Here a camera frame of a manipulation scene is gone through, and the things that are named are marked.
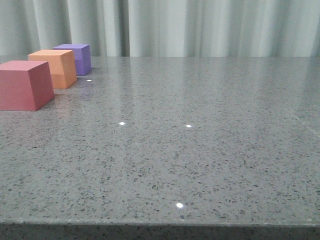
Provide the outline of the orange foam cube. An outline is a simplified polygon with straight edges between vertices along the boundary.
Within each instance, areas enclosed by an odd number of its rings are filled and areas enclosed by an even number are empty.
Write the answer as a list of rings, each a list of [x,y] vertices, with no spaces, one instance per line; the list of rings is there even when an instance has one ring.
[[[47,61],[54,89],[68,89],[77,81],[72,50],[43,49],[28,55],[30,61]]]

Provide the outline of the purple foam cube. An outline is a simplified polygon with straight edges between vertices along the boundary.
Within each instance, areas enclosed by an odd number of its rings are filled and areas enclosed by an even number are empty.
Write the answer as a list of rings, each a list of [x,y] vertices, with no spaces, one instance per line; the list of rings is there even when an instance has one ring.
[[[55,46],[54,50],[72,50],[77,76],[87,75],[91,69],[91,52],[89,44],[61,44]]]

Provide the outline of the red foam cube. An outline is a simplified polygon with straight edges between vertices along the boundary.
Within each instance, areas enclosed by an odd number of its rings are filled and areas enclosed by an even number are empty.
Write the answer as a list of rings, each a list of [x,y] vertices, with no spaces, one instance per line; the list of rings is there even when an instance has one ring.
[[[55,97],[47,61],[12,60],[0,65],[0,109],[37,111]]]

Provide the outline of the pale green curtain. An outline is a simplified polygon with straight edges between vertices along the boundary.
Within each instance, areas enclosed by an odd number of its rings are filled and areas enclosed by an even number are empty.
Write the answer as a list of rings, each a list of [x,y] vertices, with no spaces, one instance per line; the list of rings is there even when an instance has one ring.
[[[317,0],[3,0],[0,53],[89,44],[108,57],[315,57]]]

